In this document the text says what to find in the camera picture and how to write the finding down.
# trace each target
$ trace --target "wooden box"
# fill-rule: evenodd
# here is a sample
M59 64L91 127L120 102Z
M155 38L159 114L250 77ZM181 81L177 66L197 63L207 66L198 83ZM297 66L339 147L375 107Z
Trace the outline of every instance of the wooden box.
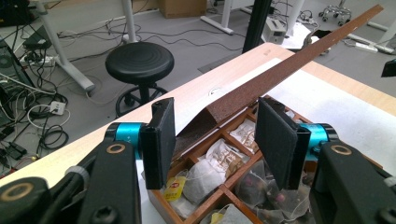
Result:
M189 148L188 152L180 155L175 155L170 171L168 173L168 179L174 177L179 172L189 169L197 163L198 158L206 154L209 148L220 138L224 139L228 145L237 148L240 152L250 157L250 160L242 165L235 173L230 175L226 181L218 186L214 192L203 202L189 217L180 217L169 204L168 201L163 197L163 190L148 190L148 196L154 207L161 214L166 223L199 223L206 215L208 215L214 209L221 209L225 205L232 203L237 209L239 209L248 219L253 223L262 223L255 214L233 193L234 188L237 184L238 179L246 173L251 166L257 161L263 158L260 150L252 153L242 143L233 138L230 132L237 129L237 127L244 122L245 119L249 119L253 122L256 121L257 106L243 109L237 116L232 119L228 119L212 131L209 132L203 140L201 140L195 146ZM294 120L302 122L309 122L299 114L294 113ZM309 172L315 172L316 163L310 162L305 164L305 170Z

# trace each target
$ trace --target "stool seat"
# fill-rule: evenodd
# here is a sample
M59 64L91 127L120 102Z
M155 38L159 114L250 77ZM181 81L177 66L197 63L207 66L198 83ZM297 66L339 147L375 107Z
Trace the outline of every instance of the stool seat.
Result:
M120 46L106 58L106 70L112 77L136 85L161 80L172 71L174 64L168 49L146 42Z

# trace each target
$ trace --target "desk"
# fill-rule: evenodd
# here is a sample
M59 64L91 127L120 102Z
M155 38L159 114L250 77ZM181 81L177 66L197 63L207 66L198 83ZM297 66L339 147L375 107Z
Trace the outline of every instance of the desk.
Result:
M273 59L284 60L292 55L292 52L282 49L278 45L274 45L271 43L263 44L244 55L241 55L232 61L225 63L224 65L192 80L191 82L166 93L161 98L166 97L174 97L175 98L175 113L176 113L176 126L177 133L180 132L180 129L184 127L191 119L191 114L194 108L202 105L204 102L210 102L213 100L210 92L216 89L226 89L230 85L246 74L252 73L256 68L262 66L265 63L271 62ZM324 81L326 83L330 83L330 86L334 87L335 90L339 90L341 92L347 92L347 95L356 97L360 101L363 101L368 106L372 106L386 115L395 118L396 117L396 98L393 98L389 95L381 91L377 91L371 87L368 87L364 84L357 82L349 77L346 77L342 74L339 74L329 68L326 68L318 63L309 63L302 68L310 77L316 78L318 80ZM274 91L283 91L278 90L278 87L274 88ZM323 92L328 95L332 95L331 92ZM301 99L309 99L310 95L304 95L299 93L298 91L293 94L293 97L300 97ZM348 102L339 102L340 104L348 104ZM293 103L288 106L291 108L300 107L298 101L293 101ZM117 122L127 122L127 121L141 121L141 122L149 122L151 119L151 109L150 104L143 105L139 107L135 111L115 120ZM7 176L4 179L0 180L0 186L5 185L6 183L13 181L18 178L26 177L26 176L41 176L48 180L50 186L53 186L57 183L63 176L64 171L72 166L77 164L83 157L85 157L96 145L98 145L103 137L106 130L106 126L89 133L77 141L63 147L47 157L37 161L26 168L23 168L16 172L13 175ZM350 127L344 127L345 130L350 130ZM381 148L377 148L377 154L383 153ZM383 155L382 157L378 157L376 159L380 164L386 163L390 164L394 158L395 154L392 155ZM396 175L396 172L393 168L391 169L391 173ZM147 193L145 191L144 183L140 179L140 188L142 193L142 206L143 206L143 220L145 223L159 223L158 221L149 222L147 218L155 218L157 213L151 212L155 211L153 206L148 202Z

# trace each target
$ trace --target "yellow label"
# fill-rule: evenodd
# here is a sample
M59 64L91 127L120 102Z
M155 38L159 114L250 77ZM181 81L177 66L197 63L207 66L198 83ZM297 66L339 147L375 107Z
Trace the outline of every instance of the yellow label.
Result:
M210 224L217 224L219 223L224 215L222 213L214 213L212 214L212 219L210 220Z
M183 192L185 182L186 182L185 176L177 176L170 178L166 183L166 190L163 194L165 200L168 202L172 202L180 198L181 192Z

